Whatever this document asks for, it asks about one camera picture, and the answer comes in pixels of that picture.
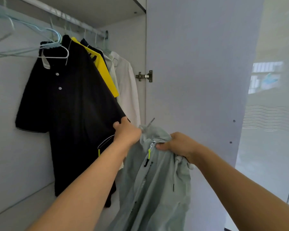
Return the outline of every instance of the right arm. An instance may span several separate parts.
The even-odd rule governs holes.
[[[176,132],[157,144],[195,164],[240,231],[289,231],[289,205],[253,182],[209,148]]]

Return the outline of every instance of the forearm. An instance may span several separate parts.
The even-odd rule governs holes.
[[[29,231],[92,231],[129,147],[112,143]]]
[[[289,205],[204,147],[191,155],[240,231],[289,231]]]

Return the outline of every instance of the wavy line pattern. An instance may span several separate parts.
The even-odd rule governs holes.
[[[289,131],[289,108],[246,107],[242,128],[261,128],[265,131]]]

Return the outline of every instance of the gray-green jacket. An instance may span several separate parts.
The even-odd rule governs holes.
[[[171,140],[163,129],[140,127],[143,134],[122,169],[120,210],[107,230],[183,230],[190,204],[189,168],[193,165],[185,157],[155,148],[156,143]]]

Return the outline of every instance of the left arm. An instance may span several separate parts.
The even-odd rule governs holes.
[[[112,184],[130,147],[141,130],[126,117],[114,123],[114,142],[56,199],[28,231],[92,231]]]

